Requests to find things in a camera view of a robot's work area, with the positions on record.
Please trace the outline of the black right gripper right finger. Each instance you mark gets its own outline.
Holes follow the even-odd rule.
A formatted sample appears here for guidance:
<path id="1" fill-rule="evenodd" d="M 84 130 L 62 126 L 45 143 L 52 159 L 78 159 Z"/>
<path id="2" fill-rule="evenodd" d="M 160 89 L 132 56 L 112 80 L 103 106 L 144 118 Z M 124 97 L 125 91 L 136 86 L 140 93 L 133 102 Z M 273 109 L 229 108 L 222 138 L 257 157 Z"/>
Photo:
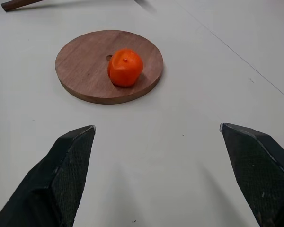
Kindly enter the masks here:
<path id="1" fill-rule="evenodd" d="M 269 135 L 221 123 L 239 188 L 260 227 L 284 227 L 284 149 Z"/>

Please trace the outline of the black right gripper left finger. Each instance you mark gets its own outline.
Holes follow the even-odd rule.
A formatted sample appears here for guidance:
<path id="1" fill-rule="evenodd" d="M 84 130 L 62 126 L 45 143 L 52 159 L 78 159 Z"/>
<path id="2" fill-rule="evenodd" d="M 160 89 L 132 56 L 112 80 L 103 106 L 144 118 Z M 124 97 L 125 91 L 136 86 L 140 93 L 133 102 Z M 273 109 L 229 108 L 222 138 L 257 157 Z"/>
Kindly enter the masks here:
<path id="1" fill-rule="evenodd" d="M 0 211 L 0 227 L 73 227 L 95 134 L 89 125 L 60 136 Z"/>

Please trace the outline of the round wooden board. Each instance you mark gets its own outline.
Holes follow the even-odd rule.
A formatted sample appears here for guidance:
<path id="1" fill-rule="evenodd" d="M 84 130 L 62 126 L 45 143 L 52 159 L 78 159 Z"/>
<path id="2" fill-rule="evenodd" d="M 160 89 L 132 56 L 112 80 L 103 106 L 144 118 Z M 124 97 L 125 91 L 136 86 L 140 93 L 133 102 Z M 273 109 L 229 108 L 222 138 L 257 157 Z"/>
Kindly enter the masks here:
<path id="1" fill-rule="evenodd" d="M 137 52 L 143 71 L 132 87 L 114 85 L 108 74 L 109 56 L 120 49 Z M 150 92 L 163 73 L 161 52 L 148 39 L 127 31 L 102 30 L 68 42 L 58 53 L 55 70 L 62 86 L 73 96 L 96 104 L 120 104 Z"/>

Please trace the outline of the brown wooden stick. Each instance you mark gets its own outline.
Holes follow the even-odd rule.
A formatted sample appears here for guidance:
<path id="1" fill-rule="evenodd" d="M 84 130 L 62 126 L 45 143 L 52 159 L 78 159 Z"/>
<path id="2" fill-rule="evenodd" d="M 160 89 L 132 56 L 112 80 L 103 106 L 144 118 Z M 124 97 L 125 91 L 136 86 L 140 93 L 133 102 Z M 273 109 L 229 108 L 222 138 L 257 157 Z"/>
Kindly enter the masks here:
<path id="1" fill-rule="evenodd" d="M 24 6 L 31 5 L 37 2 L 41 2 L 41 1 L 44 1 L 44 0 L 11 0 L 11 1 L 2 3 L 1 6 L 5 12 L 9 12 L 9 11 L 18 9 L 20 7 L 24 7 Z"/>

